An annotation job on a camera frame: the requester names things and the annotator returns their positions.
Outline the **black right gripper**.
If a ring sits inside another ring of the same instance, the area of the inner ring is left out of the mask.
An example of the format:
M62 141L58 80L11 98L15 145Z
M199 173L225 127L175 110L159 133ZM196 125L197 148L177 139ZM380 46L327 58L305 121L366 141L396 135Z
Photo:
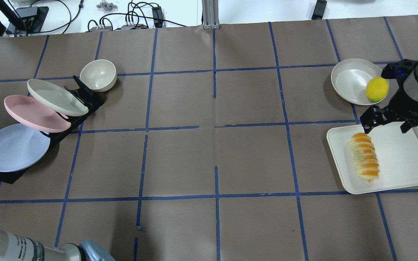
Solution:
M377 126L398 121L402 122L400 126L402 133L407 133L418 126L418 101L410 98L403 91L397 91L388 106L384 108L369 106L360 116L361 125L367 135Z

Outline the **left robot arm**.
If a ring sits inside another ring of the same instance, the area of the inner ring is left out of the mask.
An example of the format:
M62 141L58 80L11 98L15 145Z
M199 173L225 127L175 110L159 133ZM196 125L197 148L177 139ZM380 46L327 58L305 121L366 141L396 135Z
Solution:
M338 170L310 106L235 124L72 138L61 198L3 200L0 261L388 261L378 194L327 191Z

